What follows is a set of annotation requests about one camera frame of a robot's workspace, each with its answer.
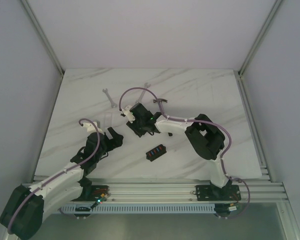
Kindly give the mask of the right silver wrench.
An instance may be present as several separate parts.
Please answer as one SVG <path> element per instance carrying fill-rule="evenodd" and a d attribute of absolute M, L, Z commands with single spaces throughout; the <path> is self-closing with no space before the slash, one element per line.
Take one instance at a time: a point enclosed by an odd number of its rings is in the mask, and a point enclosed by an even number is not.
<path fill-rule="evenodd" d="M 142 102 L 142 99 L 143 99 L 143 97 L 144 97 L 144 95 L 145 95 L 145 93 L 146 93 L 146 89 L 148 89 L 150 86 L 151 86 L 151 85 L 150 85 L 149 83 L 147 83 L 147 82 L 144 84 L 144 87 L 143 87 L 144 89 L 142 90 L 142 92 L 141 92 L 139 98 L 135 101 L 136 104 Z"/>

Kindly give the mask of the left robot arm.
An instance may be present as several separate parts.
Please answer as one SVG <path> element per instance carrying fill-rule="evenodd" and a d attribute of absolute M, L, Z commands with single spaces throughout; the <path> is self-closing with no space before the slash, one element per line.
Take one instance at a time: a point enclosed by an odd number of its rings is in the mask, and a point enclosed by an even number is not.
<path fill-rule="evenodd" d="M 111 138 L 103 132 L 92 132 L 62 170 L 39 183 L 21 184 L 13 190 L 0 216 L 0 224 L 9 234 L 29 240 L 57 209 L 72 200 L 91 198 L 92 182 L 87 176 L 110 151 L 123 145 L 123 135 L 112 127 L 107 130 Z"/>

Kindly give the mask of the aluminium frame post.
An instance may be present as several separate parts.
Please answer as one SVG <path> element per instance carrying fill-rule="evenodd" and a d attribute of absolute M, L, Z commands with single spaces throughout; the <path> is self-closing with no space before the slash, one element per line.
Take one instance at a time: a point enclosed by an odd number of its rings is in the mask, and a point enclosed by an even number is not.
<path fill-rule="evenodd" d="M 56 68 L 56 70 L 58 71 L 58 73 L 63 77 L 65 71 L 63 70 L 63 67 L 55 53 L 55 51 L 53 50 L 46 34 L 44 33 L 43 28 L 41 27 L 38 18 L 36 17 L 30 3 L 28 0 L 20 0 L 20 3 L 25 11 L 25 14 L 27 15 L 27 17 L 29 18 L 36 34 L 38 35 L 39 40 L 41 41 L 46 53 L 48 54 L 50 60 L 52 61 L 54 67 Z"/>
<path fill-rule="evenodd" d="M 261 44 L 263 43 L 266 35 L 268 34 L 268 31 L 270 30 L 277 14 L 280 11 L 280 8 L 282 7 L 284 0 L 275 0 L 265 21 L 262 24 L 261 29 L 259 30 L 247 56 L 245 57 L 239 71 L 238 75 L 239 77 L 242 77 L 245 72 L 247 71 L 250 63 L 252 62 L 254 56 L 256 55 L 258 49 L 260 48 Z"/>

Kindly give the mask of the silver wrench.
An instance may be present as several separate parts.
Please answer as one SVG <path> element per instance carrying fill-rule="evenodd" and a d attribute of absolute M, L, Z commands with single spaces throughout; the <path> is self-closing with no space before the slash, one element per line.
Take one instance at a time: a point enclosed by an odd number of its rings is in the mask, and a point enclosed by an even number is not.
<path fill-rule="evenodd" d="M 147 82 L 144 84 L 144 87 L 143 87 L 144 89 L 142 90 L 142 92 L 141 92 L 139 98 L 135 101 L 136 104 L 142 102 L 142 99 L 143 99 L 143 97 L 144 97 L 144 95 L 145 95 L 145 93 L 146 93 L 146 89 L 148 89 L 150 86 L 151 86 L 151 85 L 150 85 L 149 83 L 147 83 Z"/>
<path fill-rule="evenodd" d="M 114 102 L 114 100 L 112 99 L 112 97 L 110 96 L 109 92 L 108 92 L 108 89 L 107 88 L 104 88 L 102 90 L 102 92 L 107 96 L 109 102 L 110 102 L 110 106 L 111 108 L 116 108 L 117 107 L 117 104 Z"/>

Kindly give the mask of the left aluminium frame post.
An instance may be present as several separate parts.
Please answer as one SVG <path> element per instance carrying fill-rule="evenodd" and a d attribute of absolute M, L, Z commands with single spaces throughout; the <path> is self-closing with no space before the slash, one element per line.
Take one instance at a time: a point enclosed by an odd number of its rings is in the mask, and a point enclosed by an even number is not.
<path fill-rule="evenodd" d="M 56 68 L 56 70 L 58 71 L 58 73 L 63 77 L 65 71 L 63 70 L 63 67 L 55 53 L 55 51 L 53 50 L 46 34 L 44 33 L 43 28 L 41 27 L 38 18 L 36 17 L 30 3 L 28 0 L 20 0 L 20 3 L 25 11 L 25 14 L 27 15 L 27 17 L 29 18 L 36 34 L 38 35 L 39 40 L 41 41 L 46 53 L 48 54 L 50 60 L 52 61 L 54 67 Z"/>

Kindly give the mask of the clear fuse box lid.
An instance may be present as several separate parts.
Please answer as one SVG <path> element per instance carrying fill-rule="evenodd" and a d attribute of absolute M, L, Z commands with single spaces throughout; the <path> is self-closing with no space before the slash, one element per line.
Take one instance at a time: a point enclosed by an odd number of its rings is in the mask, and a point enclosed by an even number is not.
<path fill-rule="evenodd" d="M 112 112 L 106 112 L 103 116 L 103 125 L 105 128 L 111 127 L 114 122 L 114 115 Z"/>

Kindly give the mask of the right aluminium frame post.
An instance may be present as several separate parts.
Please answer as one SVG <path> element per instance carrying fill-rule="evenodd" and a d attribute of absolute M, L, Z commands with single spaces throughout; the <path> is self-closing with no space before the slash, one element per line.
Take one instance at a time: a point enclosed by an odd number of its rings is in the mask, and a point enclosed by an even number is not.
<path fill-rule="evenodd" d="M 266 35 L 268 34 L 268 31 L 270 30 L 277 14 L 280 11 L 280 8 L 282 7 L 284 0 L 275 0 L 265 21 L 262 24 L 261 29 L 259 30 L 247 56 L 245 57 L 239 71 L 238 75 L 239 77 L 242 77 L 245 72 L 247 71 L 250 63 L 252 62 L 254 56 L 256 55 L 258 49 L 260 48 L 261 44 L 263 43 Z"/>

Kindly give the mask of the black handled claw hammer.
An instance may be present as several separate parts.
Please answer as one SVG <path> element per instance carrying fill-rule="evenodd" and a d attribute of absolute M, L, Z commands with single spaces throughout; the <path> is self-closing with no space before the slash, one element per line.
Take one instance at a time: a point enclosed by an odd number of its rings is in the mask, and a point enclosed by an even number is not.
<path fill-rule="evenodd" d="M 163 98 L 157 98 L 157 99 L 154 99 L 153 100 L 153 103 L 167 103 L 168 101 L 166 99 L 163 99 Z"/>

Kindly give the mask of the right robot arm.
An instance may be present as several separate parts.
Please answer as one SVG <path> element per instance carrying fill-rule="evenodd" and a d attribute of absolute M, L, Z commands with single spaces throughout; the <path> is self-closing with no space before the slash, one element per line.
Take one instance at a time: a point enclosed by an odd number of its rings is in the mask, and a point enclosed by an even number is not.
<path fill-rule="evenodd" d="M 224 149 L 225 136 L 204 114 L 192 119 L 171 118 L 160 112 L 151 113 L 141 103 L 121 110 L 127 117 L 126 125 L 138 136 L 168 133 L 185 135 L 194 151 L 204 160 L 210 172 L 210 198 L 225 200 L 229 194 L 229 180 L 224 175 L 218 154 Z"/>

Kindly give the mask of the black fuse box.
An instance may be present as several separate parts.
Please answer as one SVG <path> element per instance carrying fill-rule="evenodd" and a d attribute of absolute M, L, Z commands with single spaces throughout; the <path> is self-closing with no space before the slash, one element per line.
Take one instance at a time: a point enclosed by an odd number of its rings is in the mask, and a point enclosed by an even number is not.
<path fill-rule="evenodd" d="M 167 153 L 167 149 L 164 145 L 160 144 L 153 149 L 146 152 L 146 159 L 153 162 L 154 160 L 158 159 L 162 155 Z"/>

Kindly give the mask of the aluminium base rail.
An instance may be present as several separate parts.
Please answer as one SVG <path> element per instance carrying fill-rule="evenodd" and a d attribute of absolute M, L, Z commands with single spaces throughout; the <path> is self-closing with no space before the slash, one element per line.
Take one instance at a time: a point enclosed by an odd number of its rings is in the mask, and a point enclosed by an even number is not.
<path fill-rule="evenodd" d="M 206 180 L 192 179 L 92 179 L 93 185 L 107 185 L 113 203 L 190 203 L 197 200 L 197 185 Z M 252 203 L 288 202 L 284 184 L 269 180 L 246 180 Z"/>

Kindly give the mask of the left silver wrench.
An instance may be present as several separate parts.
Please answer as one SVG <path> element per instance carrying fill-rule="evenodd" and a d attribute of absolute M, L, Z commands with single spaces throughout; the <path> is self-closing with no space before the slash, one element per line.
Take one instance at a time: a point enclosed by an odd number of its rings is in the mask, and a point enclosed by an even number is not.
<path fill-rule="evenodd" d="M 116 108 L 117 107 L 117 104 L 114 102 L 114 100 L 112 99 L 112 97 L 110 96 L 109 92 L 108 92 L 108 89 L 107 88 L 104 88 L 102 90 L 102 92 L 107 96 L 109 102 L 110 102 L 110 106 L 111 108 Z"/>

